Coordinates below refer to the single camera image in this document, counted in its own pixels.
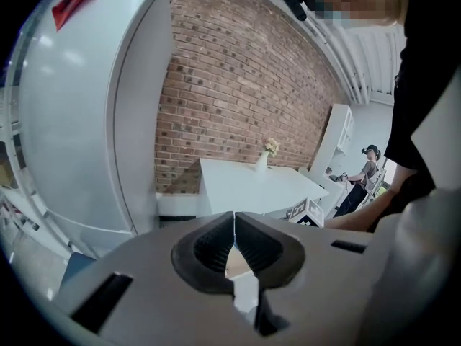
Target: brick wall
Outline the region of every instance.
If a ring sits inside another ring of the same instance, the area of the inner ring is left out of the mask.
[[[334,102],[345,102],[326,59],[267,0],[177,0],[176,52],[160,99],[156,188],[198,193],[200,157],[269,164],[314,157]]]

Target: ceiling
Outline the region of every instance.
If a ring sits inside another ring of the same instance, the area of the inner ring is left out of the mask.
[[[282,0],[270,0],[293,17]],[[403,28],[346,27],[349,22],[326,22],[312,15],[304,22],[293,18],[318,44],[341,82],[349,101],[393,105],[394,78],[405,46]]]

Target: flower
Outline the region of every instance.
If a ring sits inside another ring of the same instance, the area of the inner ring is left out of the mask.
[[[279,151],[280,144],[276,142],[273,138],[268,138],[263,140],[264,150],[268,151],[272,156],[276,156]]]

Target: person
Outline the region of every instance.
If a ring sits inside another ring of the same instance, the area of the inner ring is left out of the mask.
[[[352,19],[402,24],[406,46],[395,78],[393,120],[385,156],[397,164],[390,188],[363,209],[326,227],[373,232],[384,216],[428,195],[434,182],[411,135],[441,97],[460,65],[459,0],[324,0]]]
[[[334,215],[343,216],[345,214],[355,211],[359,204],[368,195],[367,183],[379,170],[377,161],[380,160],[381,151],[375,145],[370,145],[367,149],[362,151],[367,155],[367,163],[362,168],[361,172],[356,176],[345,177],[343,181],[353,182],[354,186],[351,192],[346,196],[342,204],[339,206],[338,211]]]

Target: vase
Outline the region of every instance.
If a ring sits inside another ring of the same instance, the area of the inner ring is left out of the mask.
[[[263,151],[258,161],[254,165],[256,173],[264,173],[267,170],[267,157],[269,156],[268,151]]]

